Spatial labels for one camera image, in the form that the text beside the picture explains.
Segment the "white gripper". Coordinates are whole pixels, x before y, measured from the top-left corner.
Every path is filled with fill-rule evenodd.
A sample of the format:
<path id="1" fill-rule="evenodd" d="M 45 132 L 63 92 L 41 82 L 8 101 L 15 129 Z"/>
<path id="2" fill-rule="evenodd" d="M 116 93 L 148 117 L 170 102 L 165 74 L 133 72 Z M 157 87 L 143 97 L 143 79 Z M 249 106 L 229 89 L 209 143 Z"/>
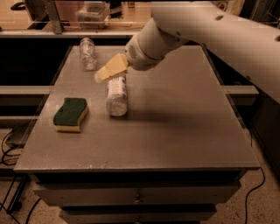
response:
<path id="1" fill-rule="evenodd" d="M 153 59 L 141 49 L 137 34 L 130 39 L 124 51 L 125 54 L 118 53 L 95 73 L 94 79 L 97 83 L 126 72 L 128 66 L 137 71 L 147 71 L 161 61 L 161 59 Z"/>

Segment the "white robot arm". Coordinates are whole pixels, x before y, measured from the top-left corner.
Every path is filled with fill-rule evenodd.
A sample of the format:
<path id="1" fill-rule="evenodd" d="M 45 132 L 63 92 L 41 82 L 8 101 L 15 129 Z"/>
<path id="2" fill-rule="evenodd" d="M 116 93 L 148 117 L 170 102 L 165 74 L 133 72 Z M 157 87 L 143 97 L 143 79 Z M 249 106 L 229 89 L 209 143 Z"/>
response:
<path id="1" fill-rule="evenodd" d="M 151 18 L 94 75 L 100 83 L 129 67 L 146 71 L 188 41 L 207 50 L 280 102 L 280 30 L 220 10 L 209 1 L 153 2 Z"/>

